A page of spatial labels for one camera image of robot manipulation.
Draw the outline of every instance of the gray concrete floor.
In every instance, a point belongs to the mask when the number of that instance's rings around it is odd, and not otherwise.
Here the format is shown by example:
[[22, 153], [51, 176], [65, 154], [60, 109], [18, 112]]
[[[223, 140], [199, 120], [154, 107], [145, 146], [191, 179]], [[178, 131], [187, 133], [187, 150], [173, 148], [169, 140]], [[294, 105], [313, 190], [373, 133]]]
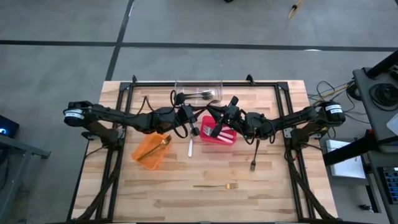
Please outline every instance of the gray concrete floor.
[[[0, 40], [116, 41], [128, 0], [2, 0]], [[125, 42], [227, 43], [398, 47], [393, 0], [304, 0], [287, 21], [293, 0], [136, 0]], [[69, 101], [98, 101], [113, 47], [0, 45], [0, 114], [21, 124], [18, 139], [52, 151], [34, 158], [9, 223], [66, 219], [86, 141], [63, 123]], [[339, 85], [352, 70], [371, 67], [389, 52], [122, 48], [113, 80], [305, 80], [309, 93], [321, 80]], [[345, 95], [337, 101], [345, 108]], [[364, 111], [356, 101], [357, 111]], [[353, 115], [366, 121], [366, 116]], [[367, 124], [351, 119], [339, 138], [360, 137]], [[339, 217], [387, 223], [369, 203], [364, 186], [331, 179]]]

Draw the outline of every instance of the utensil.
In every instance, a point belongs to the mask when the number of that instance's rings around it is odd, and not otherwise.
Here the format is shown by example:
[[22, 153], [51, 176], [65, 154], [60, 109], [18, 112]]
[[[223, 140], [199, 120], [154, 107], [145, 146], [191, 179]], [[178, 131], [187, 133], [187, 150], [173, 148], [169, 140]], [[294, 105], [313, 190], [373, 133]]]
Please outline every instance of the utensil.
[[189, 148], [188, 148], [188, 157], [192, 157], [192, 148], [193, 148], [193, 136], [192, 136], [192, 129], [190, 131], [191, 139], [189, 140]]
[[[204, 132], [207, 136], [210, 136], [210, 134], [211, 134], [210, 129], [205, 129], [205, 128], [203, 128], [203, 132]], [[224, 137], [221, 137], [220, 135], [217, 136], [217, 138], [218, 138], [219, 140], [221, 140], [221, 141], [224, 141], [224, 142], [228, 142], [228, 143], [231, 143], [231, 144], [233, 143], [232, 140], [227, 139], [227, 138], [224, 138]]]
[[152, 152], [156, 151], [157, 149], [160, 149], [161, 146], [163, 146], [163, 147], [167, 146], [171, 140], [172, 140], [172, 136], [168, 135], [165, 139], [162, 140], [162, 142], [159, 145], [155, 146], [155, 148], [151, 149], [150, 151], [148, 151], [144, 155], [141, 155], [140, 157], [138, 157], [137, 160], [139, 161], [139, 160], [149, 156]]
[[238, 183], [227, 183], [224, 185], [194, 185], [193, 187], [225, 187], [228, 190], [237, 189], [239, 187]]
[[210, 96], [210, 95], [213, 95], [213, 92], [212, 91], [204, 91], [202, 93], [184, 94], [184, 96], [194, 96], [194, 95]]
[[260, 139], [257, 139], [256, 141], [256, 152], [254, 153], [254, 159], [251, 161], [250, 164], [250, 170], [253, 172], [256, 169], [256, 156], [257, 156], [257, 150], [259, 149], [260, 145]]
[[[203, 129], [204, 129], [204, 130], [208, 129], [208, 131], [209, 131], [210, 133], [213, 131], [213, 129], [212, 129], [211, 127], [208, 127], [208, 126], [204, 126]], [[228, 133], [220, 132], [219, 135], [220, 135], [220, 136], [227, 137], [227, 138], [230, 138], [230, 139], [234, 138], [234, 136], [233, 136], [232, 134], [228, 134]]]

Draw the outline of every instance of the black device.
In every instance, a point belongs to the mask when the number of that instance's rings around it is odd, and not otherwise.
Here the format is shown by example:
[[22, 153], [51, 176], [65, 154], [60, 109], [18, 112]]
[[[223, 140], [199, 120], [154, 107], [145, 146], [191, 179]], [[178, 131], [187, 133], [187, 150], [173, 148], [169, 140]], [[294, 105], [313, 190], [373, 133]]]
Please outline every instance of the black device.
[[398, 204], [398, 167], [378, 168], [390, 204]]
[[13, 138], [19, 128], [19, 124], [0, 115], [0, 134]]
[[366, 71], [369, 78], [376, 79], [382, 73], [388, 72], [398, 62], [398, 50], [390, 54], [373, 68]]

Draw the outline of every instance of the silver fork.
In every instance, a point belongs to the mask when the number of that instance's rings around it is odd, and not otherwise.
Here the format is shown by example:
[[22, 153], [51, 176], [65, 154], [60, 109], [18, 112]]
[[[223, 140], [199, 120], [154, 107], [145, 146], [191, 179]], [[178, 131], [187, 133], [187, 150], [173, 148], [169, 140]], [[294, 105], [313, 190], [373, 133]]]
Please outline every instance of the silver fork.
[[[211, 134], [212, 131], [213, 131], [212, 129], [203, 128], [203, 132], [204, 132], [207, 136], [210, 136], [210, 134]], [[217, 136], [217, 138], [218, 138], [219, 140], [221, 140], [221, 141], [224, 141], [224, 142], [227, 142], [227, 143], [230, 143], [230, 144], [233, 143], [232, 140], [227, 139], [227, 138], [224, 138], [224, 137], [221, 137], [220, 135]]]
[[[213, 131], [213, 128], [208, 127], [208, 126], [204, 126], [203, 129], [208, 129], [210, 133]], [[229, 138], [229, 139], [233, 139], [234, 138], [234, 136], [232, 134], [224, 133], [224, 132], [222, 132], [222, 130], [219, 133], [219, 135], [220, 136], [224, 136], [224, 137]]]

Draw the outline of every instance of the pink plastic container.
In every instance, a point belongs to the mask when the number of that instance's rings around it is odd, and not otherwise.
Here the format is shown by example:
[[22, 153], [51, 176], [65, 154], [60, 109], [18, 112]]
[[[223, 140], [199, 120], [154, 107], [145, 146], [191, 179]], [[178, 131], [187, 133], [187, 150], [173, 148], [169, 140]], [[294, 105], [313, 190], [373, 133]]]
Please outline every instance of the pink plastic container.
[[224, 142], [222, 140], [219, 140], [217, 138], [212, 138], [210, 136], [207, 136], [204, 133], [204, 131], [203, 131], [203, 128], [205, 126], [208, 126], [208, 127], [212, 128], [212, 129], [216, 126], [216, 122], [214, 121], [212, 116], [204, 116], [203, 117], [203, 120], [201, 122], [201, 127], [200, 127], [200, 139], [202, 141], [212, 142], [212, 143], [217, 143], [217, 144], [223, 144], [223, 145], [226, 145], [226, 146], [232, 146], [236, 142], [236, 131], [234, 131], [232, 129], [226, 130], [226, 131], [222, 131], [224, 133], [231, 134], [233, 136], [233, 138], [231, 139], [232, 143], [228, 143], [228, 142]]

